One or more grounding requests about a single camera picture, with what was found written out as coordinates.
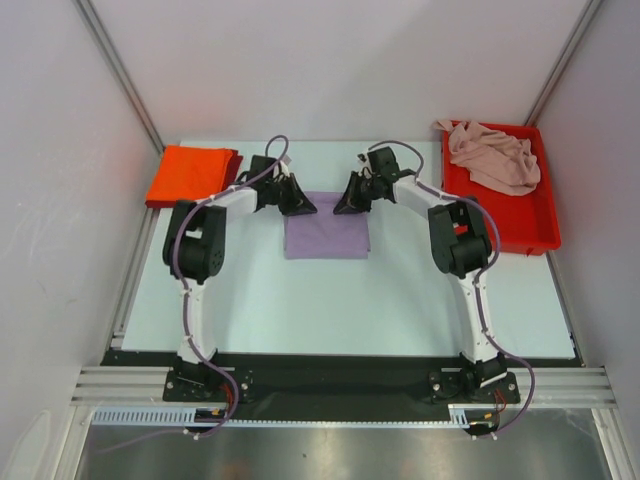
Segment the aluminium frame rail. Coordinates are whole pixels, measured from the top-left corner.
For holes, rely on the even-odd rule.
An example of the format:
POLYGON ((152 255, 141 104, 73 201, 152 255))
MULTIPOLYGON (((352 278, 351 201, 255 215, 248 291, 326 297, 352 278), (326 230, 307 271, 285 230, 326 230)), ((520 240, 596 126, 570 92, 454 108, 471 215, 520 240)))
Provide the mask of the aluminium frame rail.
MULTIPOLYGON (((167 367, 85 367, 81 370, 72 402, 75 404, 154 405, 162 401, 169 373, 167 367)), ((523 393, 535 385, 532 409, 612 409, 617 402, 609 378, 602 368, 536 368, 531 379, 527 370, 515 368, 523 393)))

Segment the crumpled pink t-shirt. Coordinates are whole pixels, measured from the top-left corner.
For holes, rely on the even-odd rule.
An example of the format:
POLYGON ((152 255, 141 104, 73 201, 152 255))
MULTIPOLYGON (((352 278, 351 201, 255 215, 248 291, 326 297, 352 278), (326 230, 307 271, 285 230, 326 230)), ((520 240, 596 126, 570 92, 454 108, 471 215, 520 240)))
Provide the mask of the crumpled pink t-shirt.
POLYGON ((437 120, 435 130, 447 133, 449 163, 464 168, 471 181, 508 195, 525 196, 541 181, 537 156, 529 139, 518 139, 476 121, 437 120))

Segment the purple t-shirt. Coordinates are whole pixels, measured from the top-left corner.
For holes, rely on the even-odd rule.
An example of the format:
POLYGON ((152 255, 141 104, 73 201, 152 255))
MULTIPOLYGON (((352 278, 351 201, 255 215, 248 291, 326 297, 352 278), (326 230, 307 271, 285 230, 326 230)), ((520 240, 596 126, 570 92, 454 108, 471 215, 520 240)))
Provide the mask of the purple t-shirt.
POLYGON ((287 260, 364 260, 371 249, 364 213, 337 215, 341 198, 335 192, 311 192, 315 214, 286 217, 284 257, 287 260))

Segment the aluminium corner post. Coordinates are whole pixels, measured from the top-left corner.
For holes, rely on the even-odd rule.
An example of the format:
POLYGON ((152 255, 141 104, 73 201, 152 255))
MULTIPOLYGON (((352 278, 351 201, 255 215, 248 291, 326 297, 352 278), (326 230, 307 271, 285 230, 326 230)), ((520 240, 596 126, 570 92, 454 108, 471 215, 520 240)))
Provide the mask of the aluminium corner post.
POLYGON ((574 57, 578 53, 579 48, 588 36, 592 26, 606 4, 607 1, 605 0, 588 0, 585 2, 566 42, 561 48, 558 57, 556 58, 541 90, 536 96, 534 103, 525 118, 525 126, 534 127, 539 123, 539 120, 556 88, 561 83, 561 80, 571 65, 574 57))
POLYGON ((76 8, 80 19, 94 41, 104 63, 131 108, 146 138, 154 151, 158 155, 162 155, 166 145, 94 2, 73 0, 72 4, 76 8))

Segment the right aluminium corner post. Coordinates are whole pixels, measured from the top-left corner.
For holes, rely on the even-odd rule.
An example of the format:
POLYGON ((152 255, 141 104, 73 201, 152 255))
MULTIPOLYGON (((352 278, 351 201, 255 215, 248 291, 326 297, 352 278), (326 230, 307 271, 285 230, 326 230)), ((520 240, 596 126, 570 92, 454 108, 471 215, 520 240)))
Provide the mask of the right aluminium corner post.
POLYGON ((556 58, 541 90, 536 96, 534 103, 525 118, 525 126, 534 127, 539 123, 539 120, 556 88, 561 83, 561 80, 571 65, 574 57, 578 53, 579 48, 588 36, 592 26, 606 4, 607 1, 605 0, 588 0, 585 2, 566 42, 561 48, 558 57, 556 58))

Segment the left aluminium corner post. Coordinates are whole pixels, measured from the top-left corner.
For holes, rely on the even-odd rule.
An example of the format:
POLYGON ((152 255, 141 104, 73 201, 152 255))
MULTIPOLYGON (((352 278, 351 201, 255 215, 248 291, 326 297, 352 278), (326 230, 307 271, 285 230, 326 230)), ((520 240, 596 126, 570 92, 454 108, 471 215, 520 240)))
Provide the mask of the left aluminium corner post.
POLYGON ((104 63, 131 108, 146 138, 154 151, 158 155, 162 155, 166 145, 94 2, 73 0, 72 4, 76 8, 80 19, 94 41, 104 63))

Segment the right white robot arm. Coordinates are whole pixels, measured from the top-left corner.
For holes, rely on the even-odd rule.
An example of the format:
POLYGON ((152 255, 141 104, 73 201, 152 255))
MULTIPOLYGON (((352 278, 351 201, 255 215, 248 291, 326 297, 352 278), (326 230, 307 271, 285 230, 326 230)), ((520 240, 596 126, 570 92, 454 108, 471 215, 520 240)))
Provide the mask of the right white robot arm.
POLYGON ((333 213, 368 213, 375 201, 387 200, 427 221, 433 262, 450 280, 463 323, 460 391, 486 400, 507 374, 505 355, 494 345, 486 287, 497 259, 488 232, 495 223, 474 198, 446 193, 400 168, 388 142, 370 147, 358 161, 361 168, 350 173, 333 213))

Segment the red plastic bin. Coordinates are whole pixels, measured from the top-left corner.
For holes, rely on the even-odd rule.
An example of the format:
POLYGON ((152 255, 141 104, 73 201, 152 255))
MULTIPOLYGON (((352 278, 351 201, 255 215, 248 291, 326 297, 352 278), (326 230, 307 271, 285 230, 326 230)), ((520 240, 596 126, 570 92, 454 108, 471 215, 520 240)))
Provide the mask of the red plastic bin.
POLYGON ((525 196, 508 196, 485 188, 469 178, 466 169, 449 163, 442 133, 442 175, 445 191, 458 196, 473 196, 494 219, 501 238, 501 250, 523 255, 544 255, 558 249, 561 234, 551 185, 550 170, 539 130, 535 127, 480 123, 486 127, 504 131, 518 139, 529 139, 532 152, 537 156, 541 181, 536 189, 525 196))

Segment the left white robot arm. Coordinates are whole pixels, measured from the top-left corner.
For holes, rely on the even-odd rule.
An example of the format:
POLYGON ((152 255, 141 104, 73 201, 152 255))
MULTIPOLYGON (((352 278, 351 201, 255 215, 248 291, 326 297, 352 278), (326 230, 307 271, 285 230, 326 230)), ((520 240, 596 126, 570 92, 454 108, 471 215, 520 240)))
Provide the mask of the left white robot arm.
POLYGON ((286 156, 255 155, 249 169, 226 190, 200 201, 179 200, 172 210, 163 261, 181 287, 183 329, 173 382, 185 383, 199 400, 213 398, 225 381, 213 365, 217 345, 205 328, 207 282, 224 264, 228 224, 267 206, 277 207, 285 217, 318 212, 289 170, 286 156))

